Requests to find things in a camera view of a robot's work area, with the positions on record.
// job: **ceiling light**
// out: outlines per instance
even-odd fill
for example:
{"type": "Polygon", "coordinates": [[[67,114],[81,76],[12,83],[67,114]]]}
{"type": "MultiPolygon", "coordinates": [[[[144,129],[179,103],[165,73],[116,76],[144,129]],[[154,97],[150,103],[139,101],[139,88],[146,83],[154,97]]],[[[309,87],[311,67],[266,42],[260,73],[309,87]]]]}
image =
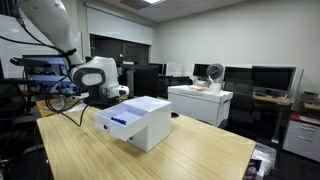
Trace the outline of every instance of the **ceiling light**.
{"type": "Polygon", "coordinates": [[[144,1],[147,1],[150,4],[154,4],[154,3],[157,3],[157,2],[160,2],[160,1],[164,1],[164,0],[144,0],[144,1]]]}

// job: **white cabinet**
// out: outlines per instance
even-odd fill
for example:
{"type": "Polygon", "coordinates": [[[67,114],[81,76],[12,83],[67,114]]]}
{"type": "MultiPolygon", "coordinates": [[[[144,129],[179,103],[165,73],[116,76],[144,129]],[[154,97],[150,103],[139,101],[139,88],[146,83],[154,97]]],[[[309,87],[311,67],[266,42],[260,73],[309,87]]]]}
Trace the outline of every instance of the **white cabinet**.
{"type": "Polygon", "coordinates": [[[210,91],[195,91],[189,86],[168,87],[168,100],[172,110],[214,126],[229,116],[232,92],[221,91],[214,95],[210,91]]]}
{"type": "Polygon", "coordinates": [[[320,162],[320,128],[290,121],[283,149],[320,162]]]}

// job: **drawer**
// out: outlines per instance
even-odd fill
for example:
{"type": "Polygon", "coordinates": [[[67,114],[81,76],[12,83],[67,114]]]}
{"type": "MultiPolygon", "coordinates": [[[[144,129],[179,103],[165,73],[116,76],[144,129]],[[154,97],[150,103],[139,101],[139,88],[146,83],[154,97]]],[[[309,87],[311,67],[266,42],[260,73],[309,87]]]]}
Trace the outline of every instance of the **drawer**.
{"type": "Polygon", "coordinates": [[[308,139],[320,141],[320,128],[309,124],[290,121],[288,132],[308,139]]]}
{"type": "Polygon", "coordinates": [[[320,162],[320,141],[287,133],[283,149],[320,162]]]}

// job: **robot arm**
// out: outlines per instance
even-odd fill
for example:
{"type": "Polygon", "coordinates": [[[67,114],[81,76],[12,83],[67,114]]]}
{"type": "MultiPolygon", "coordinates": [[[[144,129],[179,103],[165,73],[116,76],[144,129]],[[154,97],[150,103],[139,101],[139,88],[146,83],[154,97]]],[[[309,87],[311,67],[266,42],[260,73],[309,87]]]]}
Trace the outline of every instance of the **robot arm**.
{"type": "MultiPolygon", "coordinates": [[[[63,3],[60,0],[19,0],[21,10],[51,43],[68,52],[75,49],[71,40],[70,23],[63,3]]],[[[95,57],[85,63],[75,52],[64,58],[70,71],[70,79],[80,88],[88,88],[89,97],[114,98],[128,94],[128,88],[119,86],[115,61],[112,58],[95,57]]]]}

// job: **box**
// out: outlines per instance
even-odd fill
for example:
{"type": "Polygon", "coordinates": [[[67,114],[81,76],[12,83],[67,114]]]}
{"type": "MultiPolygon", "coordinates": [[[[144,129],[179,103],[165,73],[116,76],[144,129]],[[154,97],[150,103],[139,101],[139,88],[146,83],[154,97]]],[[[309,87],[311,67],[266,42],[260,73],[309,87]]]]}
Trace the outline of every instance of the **box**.
{"type": "Polygon", "coordinates": [[[170,133],[171,102],[148,96],[94,114],[96,127],[149,151],[170,133]]]}

